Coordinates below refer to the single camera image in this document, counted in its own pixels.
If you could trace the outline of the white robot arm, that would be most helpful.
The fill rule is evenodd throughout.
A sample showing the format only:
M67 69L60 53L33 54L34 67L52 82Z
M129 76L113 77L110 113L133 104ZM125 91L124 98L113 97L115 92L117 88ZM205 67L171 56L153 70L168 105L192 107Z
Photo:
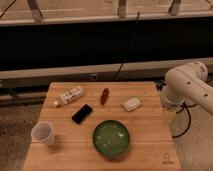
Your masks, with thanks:
M161 104L166 109L178 108L190 99L213 115L213 87L206 83L208 69L200 61L192 61L168 70L166 85L160 92Z

